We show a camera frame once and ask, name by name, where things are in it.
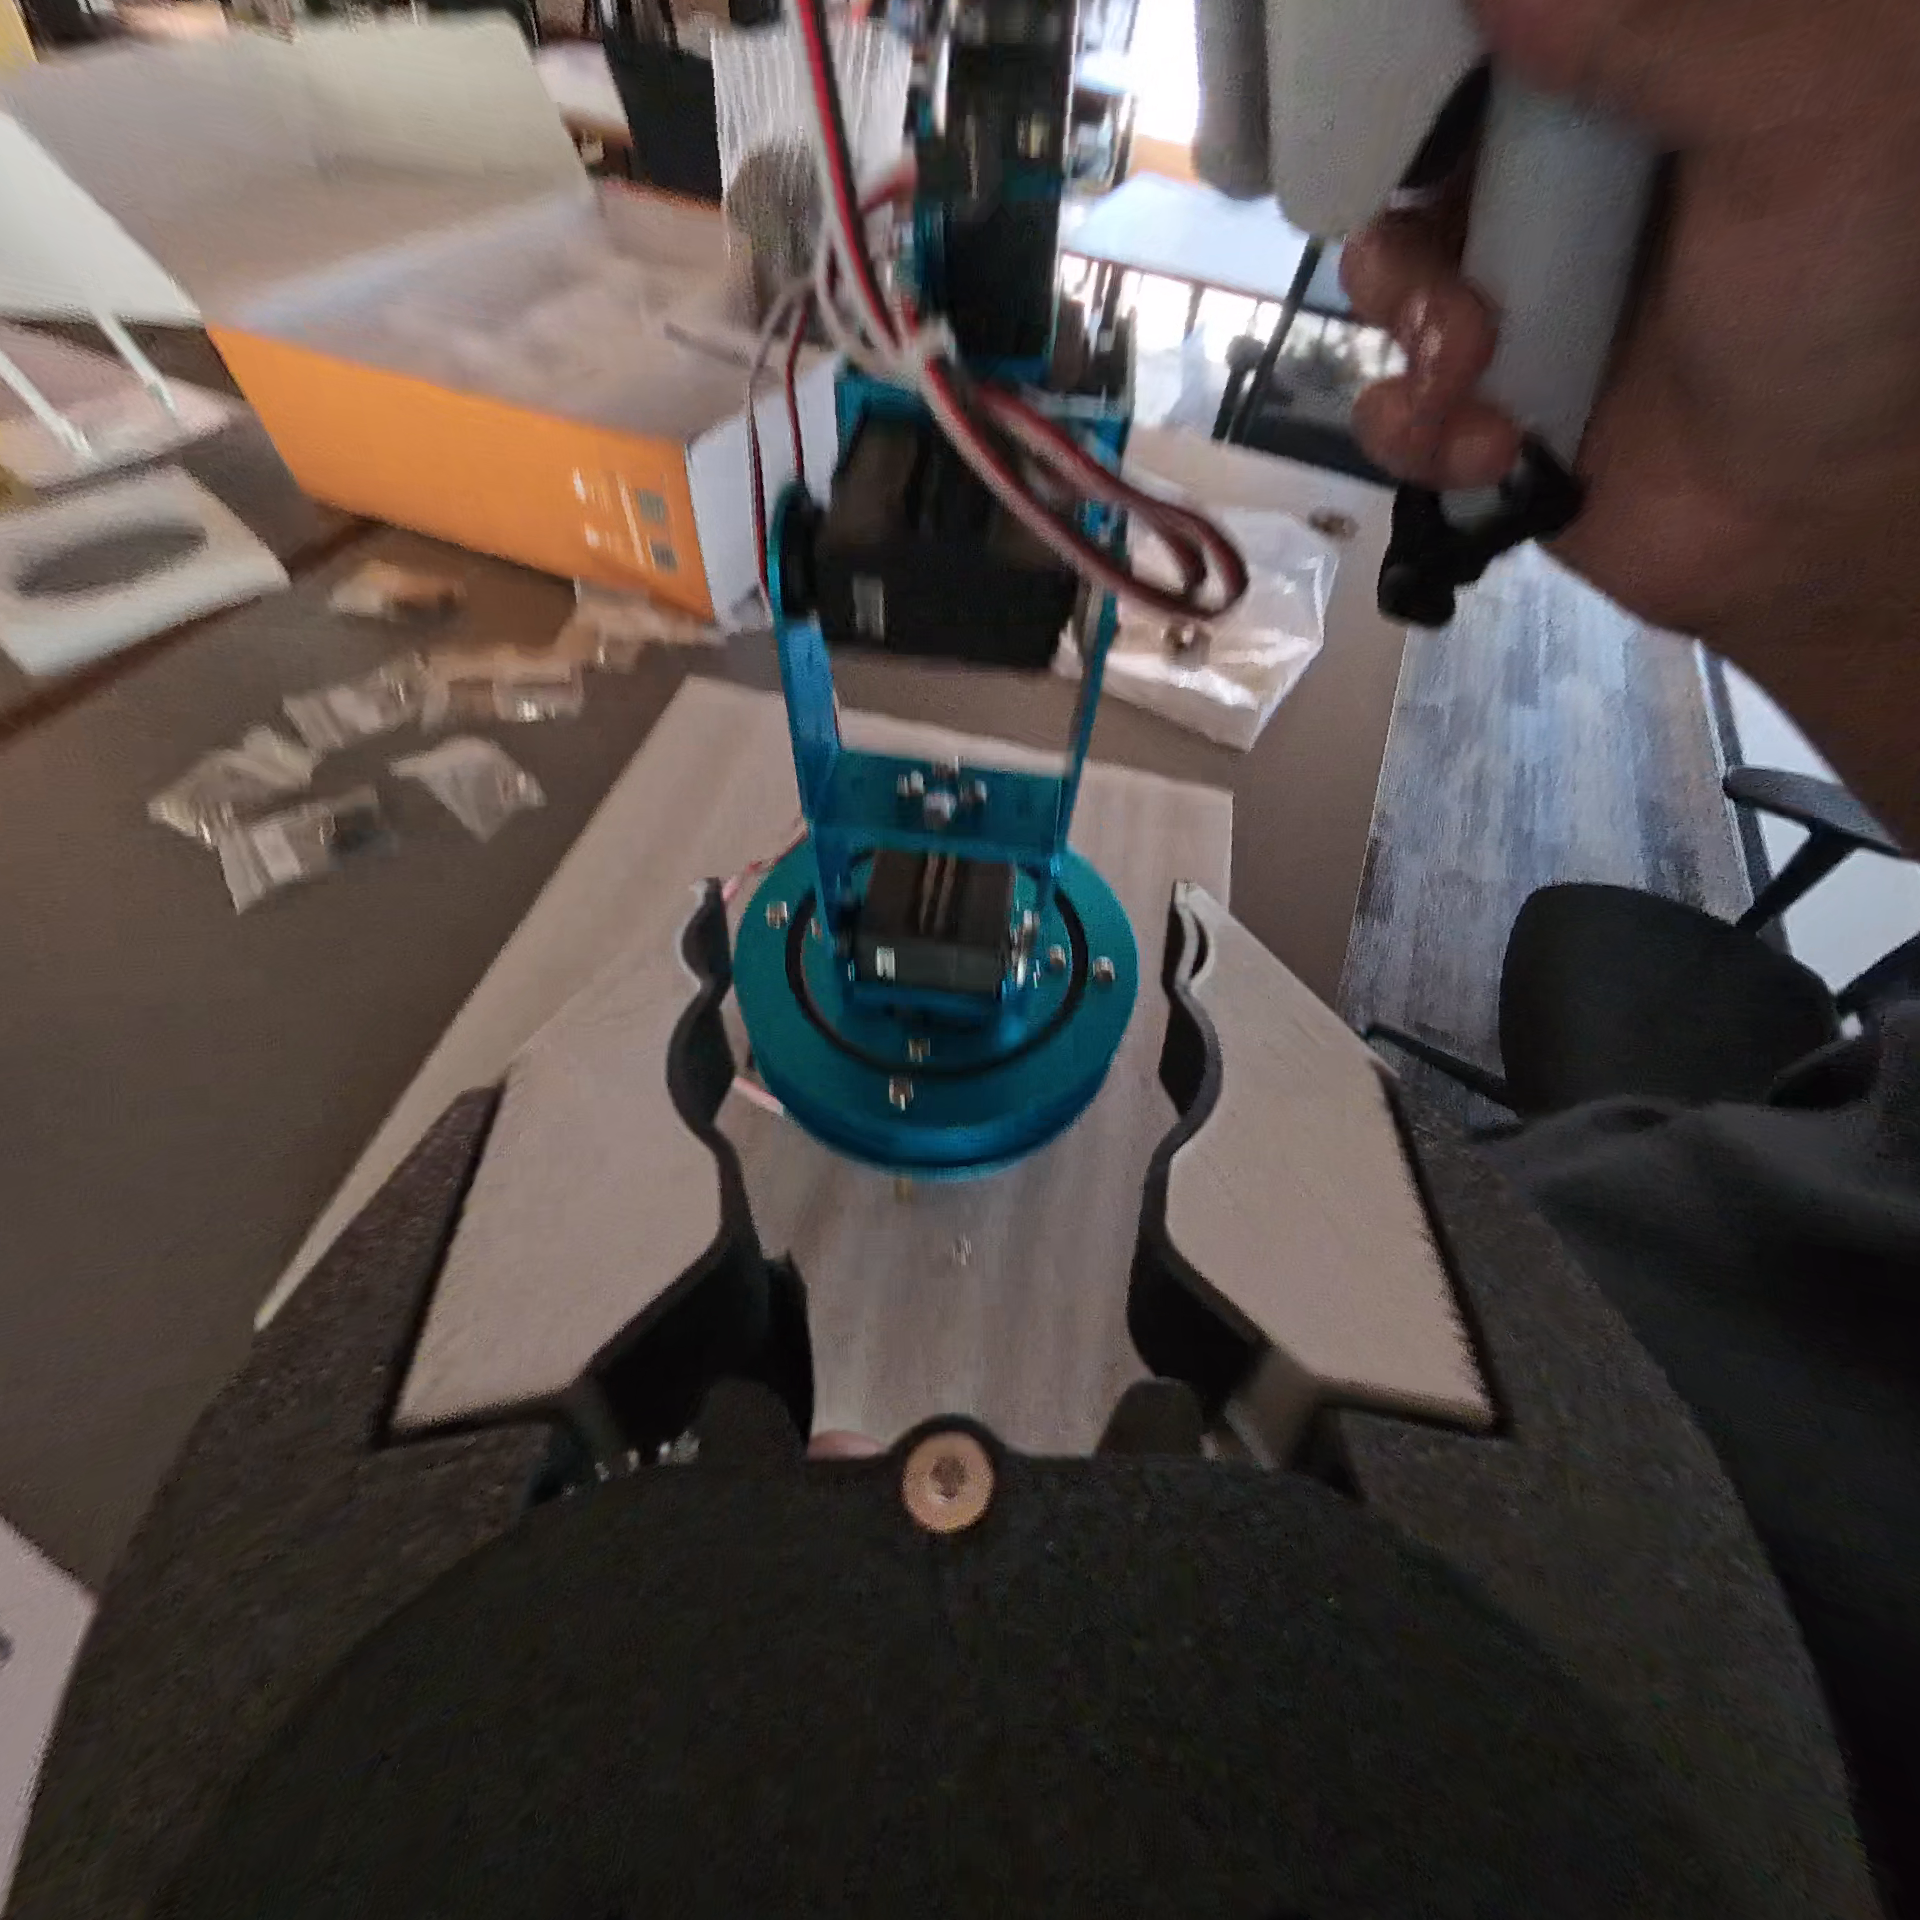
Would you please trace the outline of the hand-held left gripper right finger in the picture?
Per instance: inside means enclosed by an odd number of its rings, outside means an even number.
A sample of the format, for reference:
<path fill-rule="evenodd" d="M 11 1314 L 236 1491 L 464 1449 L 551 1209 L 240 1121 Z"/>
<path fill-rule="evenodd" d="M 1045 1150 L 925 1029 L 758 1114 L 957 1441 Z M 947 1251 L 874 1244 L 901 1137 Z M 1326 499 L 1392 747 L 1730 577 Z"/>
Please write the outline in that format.
<path fill-rule="evenodd" d="M 1165 920 L 1135 1351 L 1201 1425 L 1377 1412 L 1499 1425 L 1451 1254 L 1374 1050 L 1200 883 Z"/>

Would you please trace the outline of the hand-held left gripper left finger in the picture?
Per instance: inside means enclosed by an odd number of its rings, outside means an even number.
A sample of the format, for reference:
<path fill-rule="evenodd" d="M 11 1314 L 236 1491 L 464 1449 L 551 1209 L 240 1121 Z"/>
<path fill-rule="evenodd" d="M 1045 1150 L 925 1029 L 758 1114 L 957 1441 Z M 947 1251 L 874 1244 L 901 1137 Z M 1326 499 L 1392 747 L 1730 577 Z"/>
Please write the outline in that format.
<path fill-rule="evenodd" d="M 737 1063 L 727 900 L 578 990 L 495 1104 L 397 1428 L 690 1428 L 716 1380 L 812 1425 L 801 1274 L 769 1258 L 720 1114 Z"/>

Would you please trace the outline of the blue toy robot arm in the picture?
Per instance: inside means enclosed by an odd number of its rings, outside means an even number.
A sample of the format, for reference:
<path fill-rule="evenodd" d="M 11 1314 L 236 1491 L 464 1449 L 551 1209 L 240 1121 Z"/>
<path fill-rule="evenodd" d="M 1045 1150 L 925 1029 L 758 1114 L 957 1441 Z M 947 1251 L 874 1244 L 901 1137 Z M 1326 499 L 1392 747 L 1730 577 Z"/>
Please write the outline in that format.
<path fill-rule="evenodd" d="M 1174 624 L 1250 573 L 1205 511 L 1123 475 L 1135 349 L 1061 292 L 1076 2 L 941 2 L 913 155 L 857 161 L 850 19 L 788 2 L 807 250 L 769 299 L 748 448 L 801 838 L 734 946 L 765 1090 L 842 1157 L 1014 1164 L 1092 1104 L 1139 958 L 1072 813 L 1118 600 Z M 1076 639 L 1059 771 L 842 733 L 842 653 L 1047 673 Z"/>

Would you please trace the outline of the person's right forearm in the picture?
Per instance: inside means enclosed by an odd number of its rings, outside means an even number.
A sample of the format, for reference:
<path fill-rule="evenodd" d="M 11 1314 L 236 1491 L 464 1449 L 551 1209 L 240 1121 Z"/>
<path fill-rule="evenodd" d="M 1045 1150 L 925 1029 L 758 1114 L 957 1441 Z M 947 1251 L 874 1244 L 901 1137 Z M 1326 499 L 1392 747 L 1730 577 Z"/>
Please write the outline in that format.
<path fill-rule="evenodd" d="M 1702 629 L 1788 714 L 1841 782 L 1918 851 L 1918 590 L 1782 598 Z"/>

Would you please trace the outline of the grey-brown desk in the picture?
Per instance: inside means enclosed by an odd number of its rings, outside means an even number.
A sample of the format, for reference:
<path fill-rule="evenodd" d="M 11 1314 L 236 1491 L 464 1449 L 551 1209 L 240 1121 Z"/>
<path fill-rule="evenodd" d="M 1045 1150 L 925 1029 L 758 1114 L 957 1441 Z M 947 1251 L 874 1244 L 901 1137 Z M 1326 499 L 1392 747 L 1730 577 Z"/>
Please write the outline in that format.
<path fill-rule="evenodd" d="M 473 843 L 424 794 L 393 838 L 236 916 L 214 854 L 150 796 L 418 636 L 334 618 L 359 562 L 467 580 L 449 639 L 546 639 L 546 573 L 311 509 L 255 426 L 188 468 L 294 587 L 15 699 L 4 660 L 4 1515 L 99 1586 L 321 1213 L 412 1085 L 685 678 L 774 692 L 773 642 L 665 649 L 591 676 L 588 714 L 513 726 L 546 806 Z M 1106 699 L 1092 756 L 1233 794 L 1229 900 L 1337 997 L 1378 802 L 1405 635 L 1378 621 L 1384 495 L 1253 458 L 1253 499 L 1356 516 L 1329 639 L 1236 756 Z"/>

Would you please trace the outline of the person's right hand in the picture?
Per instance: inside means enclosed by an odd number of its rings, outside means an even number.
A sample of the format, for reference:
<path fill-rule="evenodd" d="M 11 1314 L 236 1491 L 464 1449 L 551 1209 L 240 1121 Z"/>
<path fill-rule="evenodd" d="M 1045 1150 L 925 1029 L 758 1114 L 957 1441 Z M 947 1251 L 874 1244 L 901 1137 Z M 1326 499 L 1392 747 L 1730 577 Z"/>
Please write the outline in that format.
<path fill-rule="evenodd" d="M 1918 639 L 1918 5 L 1476 2 L 1674 162 L 1553 555 L 1751 678 Z"/>

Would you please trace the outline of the white background table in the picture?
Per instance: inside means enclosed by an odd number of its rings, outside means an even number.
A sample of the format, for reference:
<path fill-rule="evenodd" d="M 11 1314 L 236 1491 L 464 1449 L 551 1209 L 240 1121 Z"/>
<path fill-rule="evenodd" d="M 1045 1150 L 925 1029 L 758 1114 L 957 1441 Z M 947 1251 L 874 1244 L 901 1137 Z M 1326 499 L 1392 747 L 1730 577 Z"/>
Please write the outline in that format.
<path fill-rule="evenodd" d="M 1278 308 L 1308 253 L 1308 234 L 1271 198 L 1229 198 L 1165 175 L 1131 175 L 1066 203 L 1061 269 L 1097 306 L 1138 315 L 1152 344 L 1226 316 L 1259 325 Z"/>

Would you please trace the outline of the black office chair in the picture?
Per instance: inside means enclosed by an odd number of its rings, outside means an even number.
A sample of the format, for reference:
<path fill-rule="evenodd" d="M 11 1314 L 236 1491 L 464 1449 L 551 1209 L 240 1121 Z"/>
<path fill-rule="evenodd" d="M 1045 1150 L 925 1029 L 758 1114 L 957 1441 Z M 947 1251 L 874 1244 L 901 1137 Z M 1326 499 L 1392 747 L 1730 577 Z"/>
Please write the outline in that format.
<path fill-rule="evenodd" d="M 1833 990 L 1772 928 L 1847 858 L 1918 855 L 1836 781 L 1740 765 L 1722 791 L 1802 831 L 1737 920 L 1619 883 L 1551 883 L 1524 899 L 1501 951 L 1496 1073 L 1386 1022 L 1364 1042 L 1520 1121 L 1617 1094 L 1695 1109 L 1763 1101 L 1800 1060 L 1916 1000 L 1918 941 Z"/>

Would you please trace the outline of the group of small screw bags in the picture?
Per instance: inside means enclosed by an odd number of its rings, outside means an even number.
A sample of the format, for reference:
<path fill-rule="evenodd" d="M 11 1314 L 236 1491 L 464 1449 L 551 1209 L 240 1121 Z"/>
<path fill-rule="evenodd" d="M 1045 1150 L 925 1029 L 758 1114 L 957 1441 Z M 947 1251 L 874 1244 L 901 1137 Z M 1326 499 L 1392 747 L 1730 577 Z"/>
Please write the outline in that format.
<path fill-rule="evenodd" d="M 546 806 L 539 778 L 504 733 L 575 721 L 591 676 L 725 636 L 723 621 L 578 580 L 554 636 L 407 645 L 352 678 L 287 692 L 273 721 L 199 756 L 147 812 L 216 855 L 227 900 L 244 916 L 393 838 L 379 781 L 338 791 L 318 781 L 338 758 L 415 733 L 418 747 L 390 756 L 381 771 L 485 845 Z"/>

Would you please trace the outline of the person's dark grey clothing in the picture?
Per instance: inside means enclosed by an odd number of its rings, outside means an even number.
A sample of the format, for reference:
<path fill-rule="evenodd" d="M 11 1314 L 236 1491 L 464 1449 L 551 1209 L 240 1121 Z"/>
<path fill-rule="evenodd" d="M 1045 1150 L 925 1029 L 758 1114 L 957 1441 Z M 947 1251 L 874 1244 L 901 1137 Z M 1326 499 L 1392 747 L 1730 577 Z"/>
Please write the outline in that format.
<path fill-rule="evenodd" d="M 1694 1405 L 1782 1582 L 1887 1911 L 1918 1914 L 1918 1003 L 1763 1104 L 1617 1094 L 1482 1153 Z"/>

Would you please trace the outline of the large clear plastic bag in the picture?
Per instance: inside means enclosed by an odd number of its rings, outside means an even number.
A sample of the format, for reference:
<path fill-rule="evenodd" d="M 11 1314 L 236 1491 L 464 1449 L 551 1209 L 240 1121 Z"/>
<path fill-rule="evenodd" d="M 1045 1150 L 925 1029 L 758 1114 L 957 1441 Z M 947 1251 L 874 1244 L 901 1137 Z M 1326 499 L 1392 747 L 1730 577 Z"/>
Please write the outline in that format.
<path fill-rule="evenodd" d="M 1210 743 L 1250 753 L 1320 657 L 1340 541 L 1271 509 L 1210 509 L 1250 573 L 1233 612 L 1174 624 L 1118 600 L 1104 692 Z"/>

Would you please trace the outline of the white paper sheet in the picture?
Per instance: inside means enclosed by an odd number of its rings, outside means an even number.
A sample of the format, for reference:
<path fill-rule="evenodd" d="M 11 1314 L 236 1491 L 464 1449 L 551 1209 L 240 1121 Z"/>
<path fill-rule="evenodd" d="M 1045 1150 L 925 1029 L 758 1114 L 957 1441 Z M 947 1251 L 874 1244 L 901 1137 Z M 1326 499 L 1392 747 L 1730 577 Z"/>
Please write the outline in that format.
<path fill-rule="evenodd" d="M 4 1522 L 4 1897 L 91 1623 L 92 1595 Z"/>

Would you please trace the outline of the orange and white cardboard box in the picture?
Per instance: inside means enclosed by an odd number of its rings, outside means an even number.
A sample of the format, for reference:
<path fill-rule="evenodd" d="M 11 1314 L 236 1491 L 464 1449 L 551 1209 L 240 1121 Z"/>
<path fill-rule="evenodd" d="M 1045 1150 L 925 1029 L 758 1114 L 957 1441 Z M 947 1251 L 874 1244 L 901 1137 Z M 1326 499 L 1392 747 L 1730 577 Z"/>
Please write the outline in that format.
<path fill-rule="evenodd" d="M 720 214 L 599 182 L 504 13 L 4 85 L 4 315 L 199 325 L 306 495 L 734 615 L 752 329 Z"/>

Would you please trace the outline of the white card with dark oval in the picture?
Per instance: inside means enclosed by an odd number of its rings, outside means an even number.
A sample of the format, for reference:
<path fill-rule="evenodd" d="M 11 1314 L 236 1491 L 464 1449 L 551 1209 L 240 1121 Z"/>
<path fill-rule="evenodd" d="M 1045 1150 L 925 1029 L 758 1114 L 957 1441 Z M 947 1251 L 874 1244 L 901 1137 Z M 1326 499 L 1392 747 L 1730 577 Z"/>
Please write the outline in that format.
<path fill-rule="evenodd" d="M 147 468 L 4 516 L 4 657 L 56 678 L 289 584 L 199 479 Z"/>

